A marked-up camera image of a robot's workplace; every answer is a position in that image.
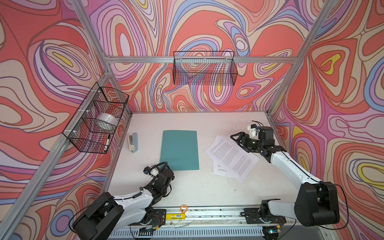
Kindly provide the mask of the black white marker pen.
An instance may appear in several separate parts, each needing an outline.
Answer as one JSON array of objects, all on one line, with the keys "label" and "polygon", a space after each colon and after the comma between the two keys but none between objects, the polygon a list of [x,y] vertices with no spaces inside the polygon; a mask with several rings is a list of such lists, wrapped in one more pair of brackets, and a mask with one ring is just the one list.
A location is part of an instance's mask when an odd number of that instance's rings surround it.
[{"label": "black white marker pen", "polygon": [[111,141],[111,135],[108,135],[106,138],[105,145],[104,145],[104,153],[106,153],[108,151],[109,146],[110,146],[110,141]]}]

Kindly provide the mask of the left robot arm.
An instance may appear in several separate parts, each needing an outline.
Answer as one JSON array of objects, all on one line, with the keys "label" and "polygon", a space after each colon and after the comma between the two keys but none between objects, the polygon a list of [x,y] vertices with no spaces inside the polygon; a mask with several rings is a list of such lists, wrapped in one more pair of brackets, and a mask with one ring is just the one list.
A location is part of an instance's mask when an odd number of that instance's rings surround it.
[{"label": "left robot arm", "polygon": [[175,175],[167,162],[143,170],[152,180],[138,192],[112,196],[102,193],[92,204],[78,211],[68,227],[81,240],[106,240],[110,234],[132,224],[143,225],[143,233],[156,231],[166,222],[166,210],[153,206],[166,198]]}]

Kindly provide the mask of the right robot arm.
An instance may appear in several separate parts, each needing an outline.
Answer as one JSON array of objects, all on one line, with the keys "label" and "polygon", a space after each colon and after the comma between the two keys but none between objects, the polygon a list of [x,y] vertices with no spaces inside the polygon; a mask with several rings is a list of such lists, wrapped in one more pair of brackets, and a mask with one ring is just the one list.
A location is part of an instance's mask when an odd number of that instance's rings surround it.
[{"label": "right robot arm", "polygon": [[231,135],[247,153],[259,153],[278,168],[298,190],[294,202],[280,199],[263,200],[258,215],[262,220],[285,217],[299,221],[305,227],[333,225],[340,221],[338,190],[335,184],[315,177],[282,147],[275,144],[271,127],[250,125],[248,133]]}]

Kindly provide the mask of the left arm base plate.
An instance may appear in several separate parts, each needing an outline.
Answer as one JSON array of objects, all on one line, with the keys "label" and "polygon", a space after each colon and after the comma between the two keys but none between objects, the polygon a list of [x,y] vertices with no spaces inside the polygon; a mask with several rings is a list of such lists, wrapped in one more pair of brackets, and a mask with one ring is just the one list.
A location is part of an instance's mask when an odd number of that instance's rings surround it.
[{"label": "left arm base plate", "polygon": [[141,220],[142,225],[161,227],[166,223],[166,209],[150,209]]}]

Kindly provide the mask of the grey white stapler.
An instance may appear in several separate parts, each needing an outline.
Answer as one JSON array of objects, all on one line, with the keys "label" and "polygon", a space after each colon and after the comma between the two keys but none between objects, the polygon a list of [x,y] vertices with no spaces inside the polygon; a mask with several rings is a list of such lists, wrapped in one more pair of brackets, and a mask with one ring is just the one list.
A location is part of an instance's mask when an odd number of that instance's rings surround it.
[{"label": "grey white stapler", "polygon": [[138,134],[132,133],[132,134],[127,136],[127,139],[128,139],[129,150],[132,153],[137,152],[137,150],[138,150]]}]

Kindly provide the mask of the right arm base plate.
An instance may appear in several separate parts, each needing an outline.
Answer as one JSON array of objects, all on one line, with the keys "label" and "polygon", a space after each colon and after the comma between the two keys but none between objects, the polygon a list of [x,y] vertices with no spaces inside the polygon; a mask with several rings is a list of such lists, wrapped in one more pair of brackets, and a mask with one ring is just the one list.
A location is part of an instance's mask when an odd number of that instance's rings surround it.
[{"label": "right arm base plate", "polygon": [[245,208],[240,215],[246,219],[247,224],[284,225],[287,222],[285,217],[265,214],[259,208]]}]

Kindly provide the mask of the yellow cylinder with label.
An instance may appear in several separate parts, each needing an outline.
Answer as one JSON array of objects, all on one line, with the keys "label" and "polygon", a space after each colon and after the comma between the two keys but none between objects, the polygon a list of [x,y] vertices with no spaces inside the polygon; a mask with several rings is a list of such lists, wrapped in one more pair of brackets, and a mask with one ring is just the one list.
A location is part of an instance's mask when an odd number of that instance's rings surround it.
[{"label": "yellow cylinder with label", "polygon": [[166,220],[184,220],[185,218],[186,218],[185,213],[166,215]]}]

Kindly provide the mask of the teal folder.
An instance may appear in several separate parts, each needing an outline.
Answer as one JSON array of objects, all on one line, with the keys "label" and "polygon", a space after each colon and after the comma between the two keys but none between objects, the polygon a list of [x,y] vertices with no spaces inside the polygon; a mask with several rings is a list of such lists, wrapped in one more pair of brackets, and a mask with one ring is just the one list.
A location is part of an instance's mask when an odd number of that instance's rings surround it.
[{"label": "teal folder", "polygon": [[197,132],[163,131],[160,161],[167,162],[173,171],[199,170]]}]

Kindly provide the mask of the printed paper sheet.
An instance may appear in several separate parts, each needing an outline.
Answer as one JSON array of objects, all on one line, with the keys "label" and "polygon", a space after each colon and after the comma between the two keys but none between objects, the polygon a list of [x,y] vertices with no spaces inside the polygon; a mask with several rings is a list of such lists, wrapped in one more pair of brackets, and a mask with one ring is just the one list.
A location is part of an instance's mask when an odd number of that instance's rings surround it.
[{"label": "printed paper sheet", "polygon": [[214,143],[206,150],[205,154],[213,161],[220,161],[235,173],[237,181],[242,183],[259,161],[259,157],[247,153],[231,138],[217,135]]},{"label": "printed paper sheet", "polygon": [[212,164],[212,174],[223,176],[223,177],[229,177],[229,178],[235,178],[235,173],[230,170],[228,166],[226,166],[224,163],[220,161],[213,160]]}]

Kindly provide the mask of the white tape roll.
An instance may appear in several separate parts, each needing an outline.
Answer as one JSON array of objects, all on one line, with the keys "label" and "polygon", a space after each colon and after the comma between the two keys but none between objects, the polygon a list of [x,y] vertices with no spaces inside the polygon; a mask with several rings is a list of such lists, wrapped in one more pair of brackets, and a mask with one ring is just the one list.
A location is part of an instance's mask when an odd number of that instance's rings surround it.
[{"label": "white tape roll", "polygon": [[97,120],[102,121],[102,122],[107,123],[107,124],[110,124],[110,125],[113,125],[113,126],[117,126],[118,122],[119,122],[115,116],[108,114],[108,113],[100,113],[97,117]]}]

